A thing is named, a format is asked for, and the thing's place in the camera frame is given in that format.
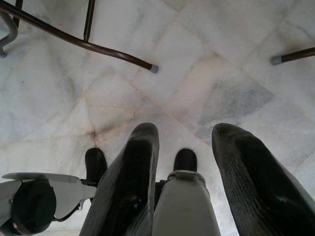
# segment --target marble floor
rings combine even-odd
[[[87,4],[28,0],[24,9],[82,37]],[[315,198],[315,58],[269,62],[315,46],[314,12],[314,0],[96,1],[90,41],[156,63],[158,74],[21,22],[0,59],[0,175],[84,178],[87,149],[110,164],[131,130],[152,122],[157,179],[179,149],[193,149],[221,235],[236,236],[211,148],[212,127],[228,122],[259,137]],[[89,206],[41,235],[78,235]]]

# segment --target brown metal bar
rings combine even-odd
[[[278,65],[287,61],[308,58],[311,56],[315,56],[315,48],[308,48],[308,49],[301,50],[295,53],[290,53],[283,56],[274,57],[271,59],[271,63],[273,65]]]
[[[125,60],[128,61],[130,63],[136,64],[140,67],[143,67],[147,70],[150,70],[153,73],[157,73],[158,71],[158,66],[154,65],[154,64],[150,64],[146,61],[143,61],[139,58],[136,58],[134,56],[131,56],[129,54],[123,53],[123,52],[119,52],[110,48],[105,48],[93,43],[89,43],[89,42],[85,42],[82,39],[79,39],[77,37],[74,37],[66,32],[63,32],[62,30],[51,26],[50,24],[32,16],[31,14],[24,12],[23,10],[20,10],[18,8],[16,8],[15,6],[5,2],[4,0],[0,0],[0,10],[6,13],[9,13],[13,16],[15,16],[16,18],[19,18],[33,26],[36,26],[38,28],[40,28],[43,31],[46,31],[47,33],[50,33],[60,39],[63,39],[69,43],[72,43],[74,45],[77,45],[81,48],[93,51],[93,52],[97,52],[97,53],[101,53],[104,55],[108,55],[114,58],[118,58],[121,60]]]
[[[23,6],[23,0],[16,0],[16,1],[15,1],[15,7],[16,7],[16,8],[22,9],[22,6]],[[20,24],[20,19],[19,19],[19,18],[16,18],[16,17],[13,17],[13,21],[14,21],[14,23],[16,24],[16,27],[18,28],[18,27],[19,27],[19,24]]]
[[[89,5],[88,5],[88,12],[87,12],[87,17],[85,20],[85,26],[84,26],[84,41],[88,42],[91,34],[91,27],[92,27],[92,20],[93,20],[93,14],[94,14],[94,6],[95,6],[95,0],[89,0]]]

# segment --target chair leg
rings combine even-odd
[[[295,53],[286,54],[283,56],[273,57],[271,58],[272,65],[279,65],[287,61],[298,60],[302,58],[308,58],[315,56],[315,48],[308,48],[305,50],[301,50]]]
[[[7,36],[0,39],[0,57],[3,58],[6,56],[3,47],[12,42],[18,36],[18,28],[8,13],[0,11],[0,16],[10,30]]]

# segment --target gray leg cap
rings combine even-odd
[[[151,67],[151,70],[150,70],[152,73],[157,73],[158,72],[158,66],[157,65],[154,65],[152,64],[152,67]]]
[[[273,65],[282,64],[281,56],[280,57],[271,58],[271,64],[273,64]]]

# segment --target leg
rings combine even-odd
[[[261,140],[222,123],[212,149],[240,236],[315,235],[315,202]]]
[[[101,178],[81,236],[150,236],[158,162],[158,130],[137,126]]]
[[[3,58],[6,56],[3,47],[12,42],[18,36],[18,28],[16,27],[16,24],[14,23],[14,21],[12,20],[8,13],[0,11],[0,16],[10,30],[7,36],[0,39],[0,57]]]

